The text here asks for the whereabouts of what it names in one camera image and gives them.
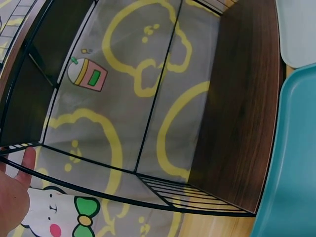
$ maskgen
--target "green bow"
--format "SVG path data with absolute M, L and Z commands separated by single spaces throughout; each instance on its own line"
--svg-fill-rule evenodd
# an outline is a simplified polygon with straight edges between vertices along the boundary
M 100 203 L 92 197 L 75 197 L 75 207 L 79 224 L 73 231 L 73 237 L 95 237 L 91 228 L 92 218 L 100 211 Z

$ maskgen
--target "wooden floor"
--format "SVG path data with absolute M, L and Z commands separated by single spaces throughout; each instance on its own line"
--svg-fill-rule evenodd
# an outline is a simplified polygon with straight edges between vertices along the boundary
M 186 214 L 179 237 L 248 237 L 255 218 Z

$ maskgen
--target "pink cheek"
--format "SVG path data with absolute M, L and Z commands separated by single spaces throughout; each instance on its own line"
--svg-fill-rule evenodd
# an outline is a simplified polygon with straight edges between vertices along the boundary
M 52 224 L 50 225 L 50 233 L 53 237 L 60 237 L 61 236 L 61 229 L 58 225 Z

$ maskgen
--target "black metal frame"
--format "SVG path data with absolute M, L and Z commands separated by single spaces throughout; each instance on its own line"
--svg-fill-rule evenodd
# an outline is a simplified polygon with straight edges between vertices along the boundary
M 94 7 L 93 10 L 97 4 L 97 0 L 94 0 Z M 84 157 L 79 157 L 73 154 L 70 154 L 68 152 L 62 151 L 60 149 L 48 146 L 46 144 L 44 144 L 45 141 L 45 137 L 46 137 L 46 133 L 47 133 L 47 128 L 48 128 L 48 123 L 49 123 L 49 119 L 51 117 L 52 114 L 52 110 L 53 110 L 53 104 L 55 103 L 57 94 L 58 94 L 58 90 L 60 87 L 60 83 L 61 81 L 57 84 L 57 85 L 52 85 L 57 91 L 55 93 L 54 98 L 52 98 L 53 104 L 51 106 L 51 109 L 49 111 L 49 116 L 48 116 L 48 121 L 46 124 L 46 128 L 44 130 L 44 135 L 43 135 L 43 141 L 42 142 L 31 142 L 31 143 L 27 143 L 27 144 L 14 144 L 12 146 L 8 146 L 6 147 L 6 149 L 4 151 L 0 151 L 0 162 L 3 162 L 7 165 L 10 165 L 16 169 L 19 169 L 21 171 L 24 171 L 25 173 L 28 173 L 32 176 L 38 177 L 40 179 L 49 181 L 51 183 L 54 183 L 56 185 L 60 185 L 72 190 L 76 190 L 78 192 L 81 193 L 85 193 L 88 195 L 93 195 L 99 198 L 106 198 L 106 199 L 110 199 L 113 201 L 119 201 L 119 202 L 124 202 L 124 203 L 128 203 L 131 205 L 136 205 L 136 206 L 142 206 L 142 207 L 148 207 L 148 208 L 153 208 L 153 209 L 160 209 L 160 210 L 167 210 L 167 211 L 174 211 L 174 212 L 181 212 L 181 213 L 192 213 L 192 214 L 203 214 L 203 215 L 214 215 L 214 216 L 233 216 L 233 217 L 254 217 L 255 214 L 247 212 L 245 210 L 242 210 L 239 207 L 236 207 L 230 203 L 227 203 L 223 200 L 220 200 L 219 198 L 216 198 L 214 196 L 212 196 L 211 194 L 208 194 L 207 192 L 196 188 L 190 184 L 187 183 L 181 183 L 181 182 L 176 182 L 176 181 L 171 181 L 171 180 L 166 180 L 166 179 L 161 179 L 161 178 L 157 178 L 157 177 L 153 177 L 153 176 L 149 176 L 149 175 L 145 175 L 145 174 L 141 174 L 137 172 L 137 168 L 138 168 L 138 164 L 139 164 L 139 160 L 140 160 L 140 154 L 144 145 L 144 141 L 146 138 L 146 134 L 148 131 L 148 127 L 149 127 L 149 123 L 151 120 L 151 116 L 153 113 L 153 109 L 154 109 L 154 105 L 155 105 L 155 101 L 158 95 L 158 90 L 159 90 L 159 85 L 161 83 L 161 79 L 162 79 L 162 75 L 163 75 L 163 70 L 164 67 L 166 65 L 166 61 L 167 61 L 167 56 L 169 54 L 169 50 L 172 46 L 172 40 L 173 40 L 173 36 L 175 33 L 175 27 L 176 24 L 178 22 L 178 18 L 179 18 L 179 14 L 181 11 L 181 6 L 183 4 L 183 0 L 180 1 L 180 5 L 179 5 L 179 9 L 177 12 L 177 18 L 176 18 L 176 22 L 174 23 L 174 27 L 173 27 L 173 31 L 172 31 L 172 35 L 170 37 L 170 42 L 166 51 L 166 55 L 165 55 L 165 60 L 164 60 L 164 64 L 161 70 L 161 74 L 160 74 L 160 78 L 158 81 L 158 87 L 157 87 L 157 91 L 155 93 L 154 99 L 153 99 L 153 104 L 152 104 L 152 108 L 149 114 L 149 118 L 148 118 L 148 122 L 146 125 L 146 129 L 145 129 L 145 133 L 144 133 L 144 137 L 143 137 L 143 141 L 142 141 L 142 146 L 140 149 L 140 153 L 135 165 L 135 169 L 133 171 L 131 170 L 126 170 L 126 169 L 122 169 L 122 168 L 117 168 L 117 167 L 113 167 L 111 165 L 108 164 L 104 164 L 98 161 L 94 161 L 88 158 L 84 158 Z M 27 45 L 26 45 L 26 49 L 24 52 L 24 57 L 26 57 L 27 55 L 29 55 L 29 48 L 32 45 L 32 39 L 35 36 L 39 25 L 41 24 L 43 18 L 45 17 L 45 14 L 43 15 L 43 17 L 40 19 L 37 27 L 35 28 L 31 39 L 28 41 Z M 64 68 L 63 73 L 62 73 L 62 78 L 64 76 L 64 73 L 66 71 L 66 68 Z M 5 117 L 5 113 L 7 111 L 8 105 L 9 105 L 9 101 L 10 98 L 12 96 L 12 91 L 14 88 L 14 85 L 16 83 L 15 79 L 10 87 L 10 91 L 6 100 L 6 104 L 5 104 L 5 110 L 4 110 L 4 114 L 3 116 Z M 96 165 L 100 165 L 106 168 L 110 168 L 110 169 L 115 169 L 124 173 L 128 173 L 128 174 L 132 174 L 135 175 L 135 177 L 138 178 L 138 180 L 144 184 L 144 187 L 147 187 L 147 189 L 153 193 L 156 197 L 158 197 L 161 201 L 162 204 L 155 204 L 155 203 L 150 203 L 150 202 L 144 202 L 144 201 L 139 201 L 139 200 L 133 200 L 130 198 L 125 198 L 125 197 L 119 197 L 119 196 L 115 196 L 115 195 L 110 195 L 110 194 L 106 194 L 106 193 L 102 193 L 96 190 L 92 190 L 92 189 L 88 189 L 85 187 L 81 187 L 60 179 L 56 179 L 54 177 L 50 177 L 44 174 L 41 174 L 37 171 L 28 169 L 24 166 L 22 166 L 21 164 L 17 164 L 9 159 L 5 158 L 5 155 L 9 154 L 9 153 L 13 153 L 13 152 L 17 152 L 17 151 L 21 151 L 26 149 L 27 147 L 37 147 L 37 146 L 42 146 L 46 149 L 49 149 L 51 151 L 57 152 L 59 154 L 64 154 L 67 156 L 72 156 L 74 158 L 78 158 L 80 160 L 83 160 L 85 162 L 89 162 L 89 163 L 93 163 Z

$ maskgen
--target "human hand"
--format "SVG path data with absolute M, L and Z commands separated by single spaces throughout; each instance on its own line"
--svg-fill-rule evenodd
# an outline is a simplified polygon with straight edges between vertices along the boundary
M 23 155 L 22 165 L 34 169 L 36 151 L 28 147 Z M 31 175 L 18 171 L 11 178 L 5 174 L 6 165 L 0 162 L 0 237 L 16 228 L 24 219 L 30 208 L 28 188 Z

